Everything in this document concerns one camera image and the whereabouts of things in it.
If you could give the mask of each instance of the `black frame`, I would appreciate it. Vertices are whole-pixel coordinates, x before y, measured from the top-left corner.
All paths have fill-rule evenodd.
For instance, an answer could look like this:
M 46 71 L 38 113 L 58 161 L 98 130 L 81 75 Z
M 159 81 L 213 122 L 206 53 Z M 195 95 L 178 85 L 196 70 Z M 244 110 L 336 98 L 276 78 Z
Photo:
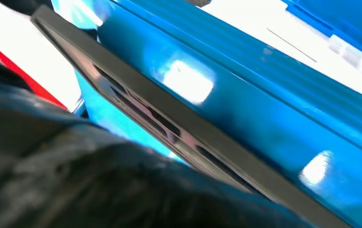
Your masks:
M 350 227 L 252 152 L 47 7 L 39 8 L 31 20 L 101 96 L 194 168 L 241 190 L 262 194 L 319 227 Z M 104 76 L 90 74 L 90 64 L 97 66 L 100 73 L 105 72 Z M 166 135 L 129 102 L 150 118 L 159 115 L 161 120 L 154 121 L 165 129 Z

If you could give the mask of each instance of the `white surface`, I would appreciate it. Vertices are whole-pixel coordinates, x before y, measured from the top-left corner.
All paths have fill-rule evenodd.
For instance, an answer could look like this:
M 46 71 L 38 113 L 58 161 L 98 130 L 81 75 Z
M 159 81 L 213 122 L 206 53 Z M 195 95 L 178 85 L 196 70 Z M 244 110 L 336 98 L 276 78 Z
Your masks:
M 29 17 L 0 4 L 0 51 L 68 109 L 81 91 L 72 65 L 34 27 Z
M 362 60 L 355 68 L 286 7 L 281 0 L 213 0 L 202 9 L 362 94 Z

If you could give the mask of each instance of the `red surface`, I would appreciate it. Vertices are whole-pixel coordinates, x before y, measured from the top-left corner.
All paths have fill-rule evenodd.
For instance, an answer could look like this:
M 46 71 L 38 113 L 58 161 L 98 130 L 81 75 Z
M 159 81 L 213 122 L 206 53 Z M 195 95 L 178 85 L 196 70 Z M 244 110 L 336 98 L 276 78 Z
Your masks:
M 10 59 L 8 59 L 2 52 L 0 52 L 0 63 L 18 74 L 23 80 L 28 84 L 28 86 L 33 90 L 38 96 L 47 99 L 58 106 L 67 109 L 62 103 L 60 103 L 54 96 L 52 96 L 46 89 L 44 89 L 40 84 L 38 84 L 32 77 L 26 74 L 22 69 L 20 69 L 16 64 L 14 64 Z

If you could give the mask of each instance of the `ridged blue lid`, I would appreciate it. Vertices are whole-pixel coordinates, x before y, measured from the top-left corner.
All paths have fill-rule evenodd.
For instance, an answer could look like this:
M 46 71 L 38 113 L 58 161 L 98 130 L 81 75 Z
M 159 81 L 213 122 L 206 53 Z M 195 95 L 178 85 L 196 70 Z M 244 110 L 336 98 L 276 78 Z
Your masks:
M 283 0 L 287 10 L 327 36 L 337 35 L 362 51 L 362 1 Z

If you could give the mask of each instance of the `blue container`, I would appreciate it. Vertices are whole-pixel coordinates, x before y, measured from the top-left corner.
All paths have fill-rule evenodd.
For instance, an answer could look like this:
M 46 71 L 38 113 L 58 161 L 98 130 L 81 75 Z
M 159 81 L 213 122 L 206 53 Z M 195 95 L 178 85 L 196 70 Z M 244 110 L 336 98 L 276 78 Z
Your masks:
M 181 0 L 101 0 L 89 7 L 104 16 L 98 33 L 106 48 L 362 227 L 362 95 Z M 80 84 L 91 119 L 132 140 L 150 140 Z M 148 145 L 165 151 L 158 142 Z

